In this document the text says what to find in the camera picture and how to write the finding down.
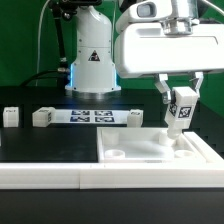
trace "qr code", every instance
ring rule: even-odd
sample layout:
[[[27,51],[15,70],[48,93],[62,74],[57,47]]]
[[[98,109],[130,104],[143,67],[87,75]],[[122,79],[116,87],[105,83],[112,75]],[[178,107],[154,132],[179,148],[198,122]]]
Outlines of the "qr code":
[[[113,117],[95,117],[97,123],[114,123]]]
[[[175,117],[177,112],[177,105],[176,104],[170,104],[170,113]]]
[[[90,117],[71,117],[70,122],[87,123],[90,122]]]
[[[83,115],[83,116],[89,116],[90,115],[90,111],[89,110],[73,110],[72,111],[72,115]]]
[[[95,111],[96,116],[113,116],[113,113],[111,110],[96,110]]]
[[[191,114],[191,107],[181,107],[179,118],[189,118]]]

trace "blue light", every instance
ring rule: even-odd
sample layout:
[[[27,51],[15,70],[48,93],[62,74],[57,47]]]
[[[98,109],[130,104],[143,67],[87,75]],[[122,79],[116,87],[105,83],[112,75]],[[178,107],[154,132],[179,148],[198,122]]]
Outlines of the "blue light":
[[[70,83],[69,83],[70,87],[73,87],[74,70],[75,70],[75,66],[73,64],[71,64],[71,67],[70,67]]]
[[[114,76],[115,76],[115,87],[118,87],[118,84],[117,84],[117,71],[115,70],[115,72],[114,72]]]

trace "sticker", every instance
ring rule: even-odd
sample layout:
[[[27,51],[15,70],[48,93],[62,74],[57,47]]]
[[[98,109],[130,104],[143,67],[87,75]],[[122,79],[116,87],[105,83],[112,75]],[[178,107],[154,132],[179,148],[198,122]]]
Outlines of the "sticker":
[[[89,57],[89,61],[100,61],[100,58],[96,51],[93,51],[93,53]]]
[[[89,110],[73,110],[72,115],[84,115],[84,116],[89,116],[90,111]]]
[[[41,112],[41,113],[48,113],[49,110],[39,110],[38,112]]]
[[[139,112],[131,112],[131,115],[140,115],[140,113]]]
[[[96,116],[113,116],[113,113],[111,110],[96,110],[95,111]]]
[[[90,117],[71,117],[70,122],[88,123],[90,122]]]
[[[11,113],[11,112],[16,112],[16,110],[6,110],[5,112]]]
[[[191,114],[191,107],[181,107],[178,118],[188,118]]]
[[[114,123],[113,117],[95,117],[97,123]]]
[[[177,105],[176,104],[170,104],[170,113],[175,117],[176,112],[177,112]]]

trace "cable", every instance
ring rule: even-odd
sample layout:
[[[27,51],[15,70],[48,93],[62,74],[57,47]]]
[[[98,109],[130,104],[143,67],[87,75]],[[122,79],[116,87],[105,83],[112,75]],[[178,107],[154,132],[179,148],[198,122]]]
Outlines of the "cable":
[[[207,1],[207,0],[201,0],[202,2],[204,2],[205,4],[207,4],[208,6],[210,6],[211,8],[215,9],[217,12],[219,12],[222,16],[224,16],[224,11],[219,8],[218,6],[212,4],[211,2]]]
[[[111,32],[111,57],[114,57],[114,30],[115,30],[115,17],[116,17],[116,7],[117,0],[114,0],[114,12],[113,12],[113,22],[112,22],[112,32]]]
[[[58,79],[58,78],[60,78],[60,77],[59,76],[38,77],[38,78],[31,79],[29,82],[32,82],[32,81],[35,81],[35,80],[40,80],[40,79]]]
[[[208,19],[200,18],[199,21],[200,21],[200,24],[223,24],[220,21],[215,20],[213,18],[208,18]]]
[[[68,68],[68,61],[65,54],[63,31],[61,26],[61,8],[58,3],[52,2],[50,9],[53,14],[56,33],[57,33],[57,42],[58,42],[59,56],[60,56],[60,67]]]
[[[38,79],[40,76],[45,75],[45,74],[49,74],[49,73],[58,73],[58,71],[57,70],[47,70],[47,71],[39,72],[39,73],[31,76],[29,79],[25,80],[24,82],[22,82],[20,84],[20,86],[25,87],[32,80]]]
[[[39,20],[39,27],[38,27],[38,43],[37,43],[37,73],[39,73],[40,70],[40,39],[41,39],[41,28],[42,28],[42,22],[43,22],[43,17],[44,17],[44,12],[45,9],[48,6],[48,3],[51,0],[47,0],[41,10],[41,14],[40,14],[40,20]]]

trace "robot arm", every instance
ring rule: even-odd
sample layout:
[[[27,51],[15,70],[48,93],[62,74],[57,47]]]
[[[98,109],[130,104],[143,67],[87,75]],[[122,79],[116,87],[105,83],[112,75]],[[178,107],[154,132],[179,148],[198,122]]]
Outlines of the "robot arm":
[[[189,128],[203,72],[224,71],[224,26],[196,25],[197,18],[197,0],[147,0],[131,5],[117,23],[118,74],[123,78],[153,77],[168,104],[168,131],[165,137],[161,135],[161,144],[177,139],[182,129]],[[170,90],[168,76],[186,74],[191,76],[193,88]]]
[[[111,58],[112,25],[106,16],[93,7],[101,2],[101,0],[53,1],[57,12],[59,9],[59,16],[71,20],[75,15],[76,19],[77,55],[70,67],[70,83],[65,87],[68,95],[101,100],[119,94],[120,87],[116,83],[116,70]],[[60,58],[64,60],[58,14],[54,18],[58,31]]]

